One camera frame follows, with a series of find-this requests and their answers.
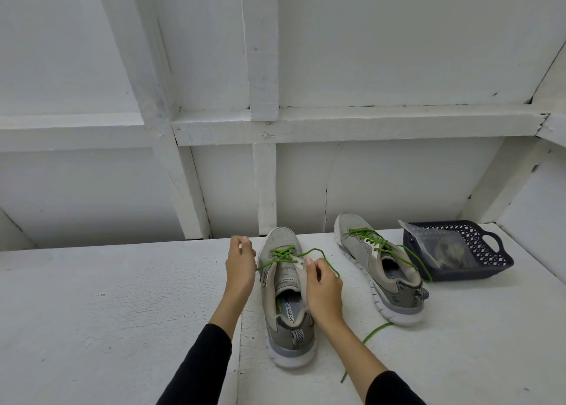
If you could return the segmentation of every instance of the dark blue basket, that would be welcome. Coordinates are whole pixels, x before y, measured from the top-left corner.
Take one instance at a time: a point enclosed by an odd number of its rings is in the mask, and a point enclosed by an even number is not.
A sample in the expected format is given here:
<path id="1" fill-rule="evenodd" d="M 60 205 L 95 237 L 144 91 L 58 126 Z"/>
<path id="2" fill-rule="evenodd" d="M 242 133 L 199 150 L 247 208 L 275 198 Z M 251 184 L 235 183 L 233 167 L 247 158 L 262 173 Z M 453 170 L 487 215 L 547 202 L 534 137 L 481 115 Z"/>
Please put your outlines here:
<path id="1" fill-rule="evenodd" d="M 503 248 L 503 243 L 498 235 L 483 230 L 476 223 L 469 220 L 450 220 L 447 222 L 419 222 L 411 223 L 421 228 L 429 229 L 429 239 L 435 239 L 435 230 L 455 230 L 466 241 L 475 261 L 478 263 L 474 267 L 457 269 L 441 269 L 430 266 L 423 258 L 421 248 L 416 239 L 406 230 L 403 232 L 403 244 L 413 251 L 426 265 L 433 281 L 456 281 L 456 280 L 477 280 L 488 278 L 496 273 L 506 270 L 514 265 L 513 258 L 509 256 Z M 499 251 L 494 251 L 483 239 L 485 236 L 492 237 L 499 245 Z M 409 258 L 418 267 L 419 273 L 424 280 L 428 280 L 428 274 L 423 269 L 421 263 L 411 254 Z"/>

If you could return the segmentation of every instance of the hand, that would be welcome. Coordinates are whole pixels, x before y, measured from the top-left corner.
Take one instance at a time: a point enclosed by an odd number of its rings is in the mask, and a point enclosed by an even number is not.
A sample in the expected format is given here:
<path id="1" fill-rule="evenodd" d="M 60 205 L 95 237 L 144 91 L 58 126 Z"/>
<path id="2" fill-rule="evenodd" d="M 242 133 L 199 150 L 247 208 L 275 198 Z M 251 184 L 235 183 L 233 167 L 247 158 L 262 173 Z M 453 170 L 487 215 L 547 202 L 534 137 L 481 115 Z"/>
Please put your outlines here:
<path id="1" fill-rule="evenodd" d="M 248 237 L 233 236 L 230 238 L 224 295 L 246 303 L 254 288 L 256 269 L 254 257 L 255 250 Z"/>
<path id="2" fill-rule="evenodd" d="M 305 259 L 307 302 L 315 321 L 324 333 L 332 326 L 345 324 L 342 315 L 342 280 L 337 278 L 324 259 Z"/>

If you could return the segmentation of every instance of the gray sneaker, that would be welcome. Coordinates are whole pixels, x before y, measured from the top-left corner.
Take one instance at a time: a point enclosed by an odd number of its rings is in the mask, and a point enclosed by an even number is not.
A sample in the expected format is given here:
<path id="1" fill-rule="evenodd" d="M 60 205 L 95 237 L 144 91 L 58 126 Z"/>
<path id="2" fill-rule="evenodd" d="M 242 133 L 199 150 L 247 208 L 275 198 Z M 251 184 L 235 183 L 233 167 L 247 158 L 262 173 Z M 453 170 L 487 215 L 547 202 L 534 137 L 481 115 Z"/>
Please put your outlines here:
<path id="1" fill-rule="evenodd" d="M 307 307 L 307 273 L 303 258 L 296 256 L 301 253 L 297 236 L 283 227 L 272 230 L 258 251 L 267 353 L 288 369 L 308 364 L 317 347 Z"/>
<path id="2" fill-rule="evenodd" d="M 338 247 L 366 276 L 375 306 L 384 318 L 411 326 L 425 317 L 423 300 L 428 291 L 403 249 L 385 240 L 356 214 L 339 215 L 334 234 Z"/>

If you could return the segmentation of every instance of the white shoe sole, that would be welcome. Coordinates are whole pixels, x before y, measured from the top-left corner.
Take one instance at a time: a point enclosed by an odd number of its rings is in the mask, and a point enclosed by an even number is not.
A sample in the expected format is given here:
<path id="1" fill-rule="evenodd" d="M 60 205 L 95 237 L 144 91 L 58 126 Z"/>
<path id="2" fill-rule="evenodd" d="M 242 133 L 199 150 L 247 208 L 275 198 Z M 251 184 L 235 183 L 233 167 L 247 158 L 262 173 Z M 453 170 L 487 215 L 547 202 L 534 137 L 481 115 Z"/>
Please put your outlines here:
<path id="1" fill-rule="evenodd" d="M 318 343 L 315 339 L 315 343 L 312 345 L 312 348 L 308 350 L 304 355 L 297 358 L 287 358 L 285 356 L 277 354 L 275 350 L 271 348 L 271 344 L 269 344 L 269 338 L 265 338 L 265 347 L 267 348 L 267 355 L 277 366 L 283 369 L 298 369 L 302 368 L 303 366 L 307 366 L 312 361 L 312 359 L 314 359 L 316 355 L 316 349 L 318 348 Z"/>
<path id="2" fill-rule="evenodd" d="M 343 244 L 342 240 L 340 239 L 340 229 L 338 227 L 339 218 L 340 216 L 336 217 L 336 221 L 334 222 L 334 237 L 336 238 L 338 248 L 340 249 L 340 251 L 342 251 L 346 258 L 350 259 L 354 263 L 354 265 L 356 265 L 359 270 L 363 272 L 366 280 L 368 281 L 368 283 L 370 283 L 371 295 L 374 298 L 374 303 L 379 313 L 383 316 L 384 319 L 394 324 L 398 324 L 399 326 L 414 326 L 415 324 L 422 322 L 426 317 L 426 308 L 423 308 L 423 310 L 418 312 L 417 314 L 400 314 L 396 313 L 383 303 L 383 301 L 386 300 L 386 297 L 383 295 L 383 292 L 381 291 L 379 286 L 375 284 L 374 279 L 371 277 L 370 273 L 368 273 L 365 268 L 360 265 L 348 251 L 342 250 Z"/>

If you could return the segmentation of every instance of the right hand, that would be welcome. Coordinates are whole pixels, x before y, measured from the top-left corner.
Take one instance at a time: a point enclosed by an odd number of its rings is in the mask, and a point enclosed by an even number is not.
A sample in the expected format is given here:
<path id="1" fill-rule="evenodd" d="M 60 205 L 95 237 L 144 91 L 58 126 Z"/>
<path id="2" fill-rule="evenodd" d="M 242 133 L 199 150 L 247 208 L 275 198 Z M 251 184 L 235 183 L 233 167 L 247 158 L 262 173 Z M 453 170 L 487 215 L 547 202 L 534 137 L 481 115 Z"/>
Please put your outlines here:
<path id="1" fill-rule="evenodd" d="M 305 259 L 308 308 L 323 332 L 343 324 L 342 280 L 337 278 L 324 259 Z"/>

